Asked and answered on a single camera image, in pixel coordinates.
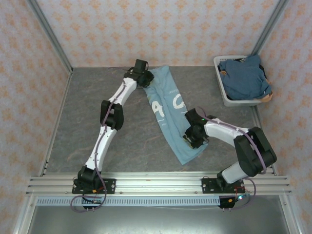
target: gray mat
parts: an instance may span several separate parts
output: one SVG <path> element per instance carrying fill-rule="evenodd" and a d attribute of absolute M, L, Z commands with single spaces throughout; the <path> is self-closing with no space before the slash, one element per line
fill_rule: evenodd
<path fill-rule="evenodd" d="M 214 67 L 170 67 L 188 109 L 240 127 L 253 127 L 249 107 L 225 107 Z M 78 172 L 98 137 L 100 105 L 120 86 L 119 68 L 75 68 L 47 172 Z M 182 166 L 158 126 L 144 90 L 135 90 L 124 106 L 124 124 L 104 160 L 106 172 L 219 171 L 237 161 L 233 147 L 210 138 L 207 149 Z"/>

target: folded clothes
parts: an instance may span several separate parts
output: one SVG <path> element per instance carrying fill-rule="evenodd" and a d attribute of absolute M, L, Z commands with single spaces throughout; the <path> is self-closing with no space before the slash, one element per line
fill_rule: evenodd
<path fill-rule="evenodd" d="M 259 55 L 248 56 L 241 62 L 230 59 L 220 62 L 221 80 L 231 99 L 261 99 L 272 92 L 263 70 L 259 68 L 260 62 Z"/>
<path fill-rule="evenodd" d="M 207 145 L 192 149 L 183 135 L 190 127 L 187 112 L 168 66 L 150 70 L 154 79 L 144 88 L 164 137 L 182 165 L 197 157 Z"/>

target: laundry basket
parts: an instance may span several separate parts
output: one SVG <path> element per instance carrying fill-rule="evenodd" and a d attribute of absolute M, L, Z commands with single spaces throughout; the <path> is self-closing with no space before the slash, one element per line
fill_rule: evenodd
<path fill-rule="evenodd" d="M 218 70 L 218 65 L 220 64 L 221 61 L 225 61 L 228 59 L 240 59 L 240 58 L 245 58 L 247 56 L 245 55 L 224 55 L 224 56 L 217 56 L 214 58 L 214 67 L 215 67 L 215 71 L 216 71 L 216 76 L 218 79 L 218 84 L 221 90 L 221 95 L 222 95 L 222 99 L 223 99 L 223 103 L 225 106 L 256 106 L 258 104 L 261 103 L 261 101 L 259 100 L 229 100 L 228 97 L 226 96 L 224 87 L 223 87 L 223 83 L 221 80 L 221 76 Z"/>

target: patterned wallpaper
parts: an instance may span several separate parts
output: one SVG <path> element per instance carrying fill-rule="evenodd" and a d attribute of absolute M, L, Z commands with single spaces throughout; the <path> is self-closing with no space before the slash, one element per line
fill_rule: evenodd
<path fill-rule="evenodd" d="M 68 73 L 25 0 L 0 1 L 0 233 L 38 175 Z"/>
<path fill-rule="evenodd" d="M 261 58 L 275 90 L 272 101 L 260 105 L 264 129 L 312 233 L 312 1 L 288 3 Z"/>
<path fill-rule="evenodd" d="M 278 0 L 38 0 L 74 67 L 249 54 Z"/>

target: gray floor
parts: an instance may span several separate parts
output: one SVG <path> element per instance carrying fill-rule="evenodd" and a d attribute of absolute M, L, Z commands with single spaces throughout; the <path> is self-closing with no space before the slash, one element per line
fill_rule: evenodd
<path fill-rule="evenodd" d="M 288 234 L 278 196 L 235 211 L 218 207 L 103 207 L 78 214 L 36 207 L 29 234 Z"/>
<path fill-rule="evenodd" d="M 208 115 L 253 127 L 249 107 L 225 107 L 214 67 L 170 67 L 188 109 L 201 106 Z M 125 71 L 118 68 L 76 68 L 61 115 L 47 172 L 78 172 L 98 137 L 100 105 L 120 86 Z M 104 160 L 106 172 L 219 171 L 236 161 L 234 148 L 210 139 L 207 149 L 181 165 L 164 139 L 143 90 L 124 106 L 124 124 Z"/>

